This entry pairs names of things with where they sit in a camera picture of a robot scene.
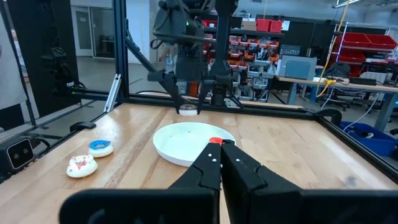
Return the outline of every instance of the wooden table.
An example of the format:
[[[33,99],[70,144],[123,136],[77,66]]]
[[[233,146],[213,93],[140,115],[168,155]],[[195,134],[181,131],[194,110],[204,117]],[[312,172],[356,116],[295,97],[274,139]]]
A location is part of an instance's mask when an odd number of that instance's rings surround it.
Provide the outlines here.
[[[71,194],[88,188],[165,189],[186,167],[161,158],[152,143],[159,128],[178,122],[213,124],[229,131],[253,158],[305,189],[397,189],[397,185],[315,121],[202,111],[184,117],[173,108],[123,104],[0,185],[1,223],[57,223]],[[96,139],[114,152],[96,159],[98,170],[83,179],[65,171],[72,156],[87,153]],[[221,222],[228,212],[221,198]]]
[[[289,90],[289,95],[287,97],[287,104],[288,105],[294,105],[295,103],[295,97],[296,97],[296,92],[297,92],[297,86],[296,84],[303,84],[303,85],[309,85],[309,86],[317,86],[318,82],[313,81],[313,80],[299,80],[296,78],[285,78],[285,77],[278,77],[275,76],[276,79],[279,81],[283,82],[291,82],[292,85],[290,86]],[[325,82],[320,82],[320,86],[325,86]],[[374,127],[380,131],[384,131],[388,120],[392,114],[392,111],[396,107],[396,101],[398,101],[398,88],[394,87],[388,87],[388,86],[382,86],[382,85],[376,85],[376,86],[371,86],[371,85],[359,85],[359,84],[348,84],[344,85],[341,83],[336,83],[332,85],[331,87],[337,87],[337,88],[350,88],[350,89],[355,89],[355,90],[369,90],[369,91],[374,91],[374,92],[379,92],[379,93],[385,93],[387,95],[386,100],[383,102],[383,106],[380,110],[379,116],[377,117],[376,123]]]

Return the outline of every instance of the red bin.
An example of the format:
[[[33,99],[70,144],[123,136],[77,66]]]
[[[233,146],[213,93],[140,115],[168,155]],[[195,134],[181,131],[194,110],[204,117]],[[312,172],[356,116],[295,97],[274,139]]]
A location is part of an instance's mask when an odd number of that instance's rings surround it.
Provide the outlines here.
[[[269,32],[281,33],[283,23],[283,21],[271,21],[271,25],[269,26]]]
[[[340,52],[339,62],[364,62],[366,57],[360,51],[342,50]]]
[[[256,24],[257,24],[257,31],[268,32],[269,26],[271,24],[271,20],[269,20],[269,19],[257,19],[256,20]]]
[[[371,41],[372,48],[394,50],[397,47],[397,42],[389,35],[366,34],[366,36]]]
[[[343,35],[337,38],[337,44],[340,45]],[[369,47],[371,41],[366,37],[365,34],[361,33],[350,33],[347,32],[344,36],[343,46],[347,47]]]

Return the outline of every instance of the yellow cable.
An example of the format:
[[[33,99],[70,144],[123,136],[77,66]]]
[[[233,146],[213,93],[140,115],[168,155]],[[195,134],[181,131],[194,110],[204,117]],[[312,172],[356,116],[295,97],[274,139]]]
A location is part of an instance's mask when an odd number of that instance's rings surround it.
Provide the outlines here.
[[[262,19],[266,18],[267,3],[268,3],[268,0],[266,0],[266,4],[264,5],[264,13],[262,14]]]
[[[322,96],[324,94],[324,92],[326,91],[326,89],[328,88],[329,84],[326,84],[326,86],[324,87],[324,89],[322,90],[322,92],[317,96]]]
[[[339,24],[339,26],[338,26],[337,31],[340,31],[341,26],[343,25],[343,21],[344,21],[344,19],[345,19],[345,17],[346,17],[346,13],[347,13],[347,9],[348,9],[348,5],[349,5],[349,2],[350,2],[350,1],[351,1],[351,0],[348,0],[347,5],[344,7],[343,15],[341,15],[340,24]],[[336,39],[337,39],[337,36],[334,36],[333,42],[331,43],[331,48],[330,48],[328,57],[327,57],[327,59],[326,59],[326,64],[325,64],[325,66],[323,67],[321,76],[320,76],[319,81],[318,81],[318,84],[317,84],[317,93],[318,93],[318,90],[319,90],[319,85],[320,85],[320,83],[321,83],[321,79],[322,79],[323,75],[325,74],[325,70],[326,70],[326,68],[327,68],[327,66],[328,66],[328,64],[329,64],[330,56],[331,56],[331,53],[332,53],[333,48],[334,48],[334,46],[335,46]],[[317,97],[321,96],[321,95],[325,92],[325,89],[324,89],[324,90],[322,91],[322,93],[319,94]]]
[[[326,89],[328,88],[329,85],[334,85],[336,84],[336,80],[325,80],[326,86],[324,87],[324,89],[322,90],[322,92],[317,95],[317,97],[322,96],[324,94],[324,92],[326,91]]]

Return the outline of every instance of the storage rack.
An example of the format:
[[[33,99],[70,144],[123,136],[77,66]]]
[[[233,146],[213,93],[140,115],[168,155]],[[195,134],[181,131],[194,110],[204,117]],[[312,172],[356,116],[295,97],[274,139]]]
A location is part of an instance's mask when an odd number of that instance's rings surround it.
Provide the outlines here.
[[[339,44],[337,52],[334,52],[334,49],[332,49],[332,43],[333,43],[334,37],[332,37],[331,42],[330,42],[330,47],[329,47],[329,51],[331,52],[331,54],[336,55],[337,62],[344,62],[344,61],[339,61],[342,49],[361,50],[363,52],[384,52],[384,53],[390,53],[393,51],[390,49],[379,49],[379,48],[371,48],[371,47],[344,46],[343,40],[345,39],[348,27],[385,29],[386,32],[384,35],[394,36],[396,34],[396,32],[398,31],[398,26],[382,26],[382,25],[378,25],[378,24],[370,24],[370,23],[363,23],[363,22],[344,22],[343,24],[344,24],[344,31],[342,33],[341,42]],[[337,28],[338,28],[338,24],[336,24],[336,26],[335,26],[335,32],[337,31]],[[360,62],[344,62],[344,63],[351,64],[351,65],[362,65],[362,63],[360,63]]]
[[[248,13],[238,13],[238,14],[233,14],[233,17],[242,17],[242,18],[250,18],[250,14]],[[207,34],[215,34],[216,33],[216,28],[215,27],[205,27],[205,33]],[[282,33],[273,33],[273,32],[261,32],[261,31],[253,31],[253,30],[243,30],[243,29],[231,29],[230,35],[236,35],[236,36],[250,36],[250,37],[271,37],[275,40],[278,40],[282,37],[284,37],[285,34]],[[243,46],[240,45],[239,47],[246,48],[246,47],[254,47],[253,45],[248,45],[248,46]],[[276,52],[279,51],[279,46],[276,46]],[[256,100],[255,99],[255,91],[261,91],[261,97],[260,100],[258,101],[263,101],[267,102],[268,101],[268,95],[269,95],[269,88],[271,87],[271,81],[272,78],[274,77],[276,67],[272,65],[272,62],[270,61],[253,61],[253,62],[246,62],[248,63],[248,67],[257,67],[259,72],[250,72],[249,68],[247,69],[242,69],[239,67],[236,68],[231,68],[234,74],[234,82],[233,82],[233,87],[234,87],[234,94],[236,95],[237,98],[240,100]],[[270,65],[270,70],[268,71],[263,71],[263,66]],[[241,86],[240,81],[241,81],[241,72],[244,70],[248,71],[248,79],[251,80],[247,85]],[[241,96],[241,92],[243,91],[249,91],[248,96]]]

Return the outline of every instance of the small white object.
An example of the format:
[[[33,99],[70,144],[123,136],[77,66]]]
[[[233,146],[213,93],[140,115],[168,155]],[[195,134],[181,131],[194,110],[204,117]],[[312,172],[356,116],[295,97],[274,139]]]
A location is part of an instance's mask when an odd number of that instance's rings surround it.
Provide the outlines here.
[[[366,138],[373,138],[374,134],[373,133],[369,133],[368,136],[366,136]]]
[[[210,138],[235,138],[224,129],[204,123],[176,123],[160,128],[154,134],[157,153],[176,165],[189,167],[209,143]]]
[[[92,174],[98,168],[92,155],[73,156],[69,160],[67,175],[73,178],[82,178]]]
[[[88,154],[95,158],[104,157],[113,152],[113,147],[110,141],[97,140],[88,145]]]
[[[179,110],[178,112],[182,116],[195,116],[195,115],[198,115],[197,109],[195,109],[195,110]]]

